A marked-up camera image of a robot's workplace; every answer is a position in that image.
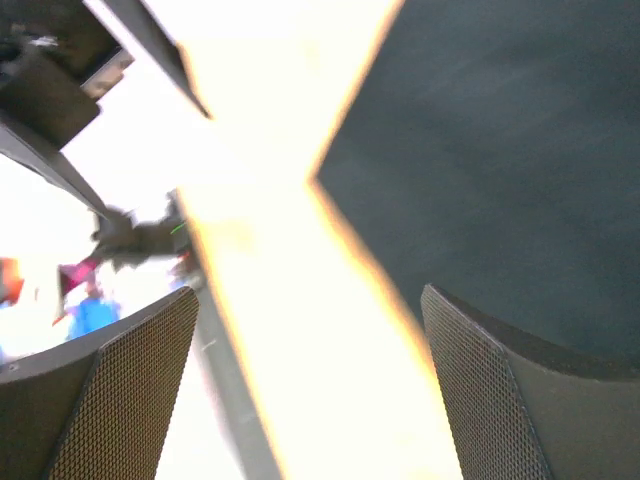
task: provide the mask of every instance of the wooden board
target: wooden board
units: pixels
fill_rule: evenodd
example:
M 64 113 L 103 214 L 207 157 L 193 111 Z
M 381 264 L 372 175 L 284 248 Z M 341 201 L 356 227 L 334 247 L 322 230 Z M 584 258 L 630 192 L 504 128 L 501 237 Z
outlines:
M 180 198 L 283 476 L 461 478 L 423 333 L 313 180 L 400 2 L 223 4 L 181 46 L 245 173 Z

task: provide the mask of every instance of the blue shirt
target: blue shirt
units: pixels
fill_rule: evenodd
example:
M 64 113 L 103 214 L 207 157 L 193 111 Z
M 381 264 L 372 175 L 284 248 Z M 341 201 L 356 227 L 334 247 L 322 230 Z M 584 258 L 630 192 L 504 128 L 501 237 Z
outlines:
M 99 298 L 87 298 L 75 309 L 69 340 L 106 327 L 118 318 L 118 307 L 114 303 Z

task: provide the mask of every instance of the orange object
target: orange object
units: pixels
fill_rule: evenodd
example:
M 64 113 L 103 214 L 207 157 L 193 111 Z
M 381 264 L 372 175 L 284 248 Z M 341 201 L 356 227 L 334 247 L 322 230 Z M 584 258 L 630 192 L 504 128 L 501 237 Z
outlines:
M 20 262 L 15 258 L 0 258 L 0 261 L 2 262 L 2 283 L 7 289 L 5 297 L 0 301 L 8 301 L 11 305 L 15 305 L 20 299 L 24 286 Z

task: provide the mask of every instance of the person in blue shirt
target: person in blue shirt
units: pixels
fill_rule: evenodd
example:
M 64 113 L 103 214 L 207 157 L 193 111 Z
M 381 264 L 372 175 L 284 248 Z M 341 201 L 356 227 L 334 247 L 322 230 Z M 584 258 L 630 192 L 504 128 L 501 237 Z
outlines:
M 115 302 L 105 300 L 95 278 L 87 281 L 87 298 L 73 309 L 73 322 L 69 340 L 82 337 L 106 327 L 120 318 L 120 308 Z

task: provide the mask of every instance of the pink object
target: pink object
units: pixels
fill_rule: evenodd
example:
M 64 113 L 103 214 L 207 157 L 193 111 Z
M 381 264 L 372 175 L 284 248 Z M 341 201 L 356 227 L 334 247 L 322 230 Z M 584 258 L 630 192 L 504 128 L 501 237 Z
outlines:
M 62 295 L 66 295 L 84 282 L 94 280 L 95 271 L 99 265 L 100 262 L 91 258 L 87 258 L 77 265 L 60 265 Z

